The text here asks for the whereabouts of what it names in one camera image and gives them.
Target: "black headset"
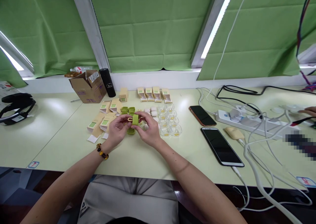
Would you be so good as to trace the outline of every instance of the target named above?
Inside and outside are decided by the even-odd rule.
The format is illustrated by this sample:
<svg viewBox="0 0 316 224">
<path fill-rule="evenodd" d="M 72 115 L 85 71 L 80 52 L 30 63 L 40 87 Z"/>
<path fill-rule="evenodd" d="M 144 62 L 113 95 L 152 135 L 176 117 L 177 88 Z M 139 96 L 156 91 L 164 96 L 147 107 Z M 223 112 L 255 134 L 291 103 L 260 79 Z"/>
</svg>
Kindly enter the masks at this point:
<svg viewBox="0 0 316 224">
<path fill-rule="evenodd" d="M 2 102 L 11 103 L 0 112 L 0 123 L 4 123 L 5 125 L 12 125 L 26 119 L 36 103 L 36 101 L 32 99 L 32 95 L 28 93 L 16 93 L 5 96 L 2 98 Z M 29 106 L 30 108 L 27 111 L 22 111 Z M 13 115 L 2 117 L 4 113 L 15 109 L 18 110 Z"/>
</svg>

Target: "white table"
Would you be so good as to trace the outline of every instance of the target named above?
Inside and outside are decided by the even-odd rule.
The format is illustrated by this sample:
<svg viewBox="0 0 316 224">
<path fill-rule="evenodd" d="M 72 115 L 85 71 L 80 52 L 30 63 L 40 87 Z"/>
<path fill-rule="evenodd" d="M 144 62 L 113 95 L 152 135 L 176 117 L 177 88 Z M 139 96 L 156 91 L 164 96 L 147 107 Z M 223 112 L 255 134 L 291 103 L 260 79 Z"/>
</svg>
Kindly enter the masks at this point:
<svg viewBox="0 0 316 224">
<path fill-rule="evenodd" d="M 36 104 L 29 117 L 0 126 L 0 166 L 26 168 L 82 104 L 70 103 L 75 93 L 34 94 Z"/>
<path fill-rule="evenodd" d="M 174 102 L 175 109 L 178 113 L 180 125 L 183 133 L 180 137 L 163 138 L 173 149 L 188 159 L 199 170 L 201 170 L 214 183 L 242 185 L 239 178 L 234 174 L 230 167 L 221 166 L 216 160 L 213 152 L 209 148 L 204 139 L 200 128 L 201 125 L 188 110 L 190 105 L 197 105 L 199 92 L 196 89 L 187 90 L 170 90 L 171 99 Z M 278 116 L 270 111 L 271 108 L 284 104 L 300 104 L 306 106 L 316 105 L 316 98 L 313 95 L 300 94 L 295 92 L 286 92 L 277 89 L 268 89 L 262 96 L 247 96 L 223 92 L 222 96 L 239 98 L 246 102 L 252 102 L 258 105 L 263 111 L 267 111 L 268 116 Z M 110 100 L 106 95 L 103 100 Z M 209 96 L 209 100 L 215 101 L 213 96 Z M 124 106 L 134 106 L 136 109 L 150 108 L 157 105 L 154 102 L 140 102 L 136 91 L 129 92 L 128 102 L 123 103 Z M 222 109 L 229 111 L 228 108 L 213 105 L 203 100 L 202 106 L 210 111 Z M 77 111 L 66 121 L 56 135 L 47 143 L 42 151 L 34 158 L 33 161 L 39 162 L 36 169 L 65 171 L 76 161 L 83 158 L 90 151 L 95 149 L 97 143 L 102 143 L 101 139 L 93 144 L 86 141 L 90 136 L 86 127 L 98 113 L 100 104 L 82 104 Z M 240 168 L 240 173 L 245 182 L 249 186 L 256 186 L 253 172 L 250 165 L 243 156 L 243 147 L 237 142 L 229 138 L 223 131 L 228 125 L 218 123 L 218 128 L 231 144 L 235 152 L 239 155 L 245 164 L 244 168 Z M 309 127 L 301 126 L 305 133 L 315 137 L 315 132 Z M 262 139 L 263 136 L 254 135 L 255 139 Z M 273 173 L 284 177 L 289 183 L 296 187 L 302 188 L 298 182 L 293 179 L 286 169 L 290 169 L 294 175 L 309 177 L 316 181 L 316 173 L 314 172 L 314 161 L 310 161 L 299 151 L 295 150 L 288 143 L 282 140 L 272 140 L 272 148 L 278 158 L 283 162 L 282 168 L 272 157 L 265 143 L 258 143 L 252 146 L 253 151 L 269 165 Z M 107 174 L 117 176 L 144 177 L 154 179 L 174 180 L 175 177 L 171 173 L 164 159 L 151 147 L 146 145 L 139 137 L 135 135 L 126 135 L 122 143 L 110 153 L 110 158 L 103 162 L 96 171 L 96 174 Z M 261 173 L 263 185 L 269 187 L 266 172 Z M 289 188 L 287 185 L 276 180 L 277 188 Z"/>
</svg>

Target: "beaded bracelet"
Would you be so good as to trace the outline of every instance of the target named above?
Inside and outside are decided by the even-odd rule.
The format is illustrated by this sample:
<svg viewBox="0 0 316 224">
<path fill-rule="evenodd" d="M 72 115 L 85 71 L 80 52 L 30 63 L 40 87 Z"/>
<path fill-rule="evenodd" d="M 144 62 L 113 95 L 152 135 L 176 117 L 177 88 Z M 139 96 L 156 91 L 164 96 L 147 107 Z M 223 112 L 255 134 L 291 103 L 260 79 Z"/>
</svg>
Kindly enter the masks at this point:
<svg viewBox="0 0 316 224">
<path fill-rule="evenodd" d="M 96 150 L 99 152 L 99 155 L 100 155 L 102 158 L 104 158 L 104 160 L 107 160 L 107 159 L 109 158 L 109 154 L 103 153 L 103 151 L 101 151 L 100 146 L 101 146 L 101 143 L 98 143 L 98 144 L 96 145 Z"/>
</svg>

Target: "black smartphone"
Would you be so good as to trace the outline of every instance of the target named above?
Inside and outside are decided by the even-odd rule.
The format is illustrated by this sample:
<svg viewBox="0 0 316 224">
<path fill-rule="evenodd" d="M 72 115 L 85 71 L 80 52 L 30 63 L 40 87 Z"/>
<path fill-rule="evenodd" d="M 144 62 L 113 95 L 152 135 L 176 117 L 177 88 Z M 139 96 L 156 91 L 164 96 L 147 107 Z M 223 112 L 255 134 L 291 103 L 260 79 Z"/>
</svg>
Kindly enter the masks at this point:
<svg viewBox="0 0 316 224">
<path fill-rule="evenodd" d="M 199 105 L 190 106 L 189 110 L 204 127 L 215 126 L 216 122 L 210 115 Z"/>
<path fill-rule="evenodd" d="M 201 131 L 221 165 L 245 166 L 217 128 L 201 128 Z"/>
</svg>

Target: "person's lap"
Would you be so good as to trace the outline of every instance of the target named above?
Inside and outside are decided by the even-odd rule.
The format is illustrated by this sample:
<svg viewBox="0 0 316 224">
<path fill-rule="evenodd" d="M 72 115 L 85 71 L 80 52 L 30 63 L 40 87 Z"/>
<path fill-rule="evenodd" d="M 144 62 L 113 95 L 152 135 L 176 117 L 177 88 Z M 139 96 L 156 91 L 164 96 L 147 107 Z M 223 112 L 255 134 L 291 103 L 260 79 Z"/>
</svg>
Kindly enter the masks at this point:
<svg viewBox="0 0 316 224">
<path fill-rule="evenodd" d="M 124 216 L 150 224 L 178 223 L 178 202 L 171 182 L 96 176 L 84 196 L 78 223 L 107 223 Z"/>
</svg>

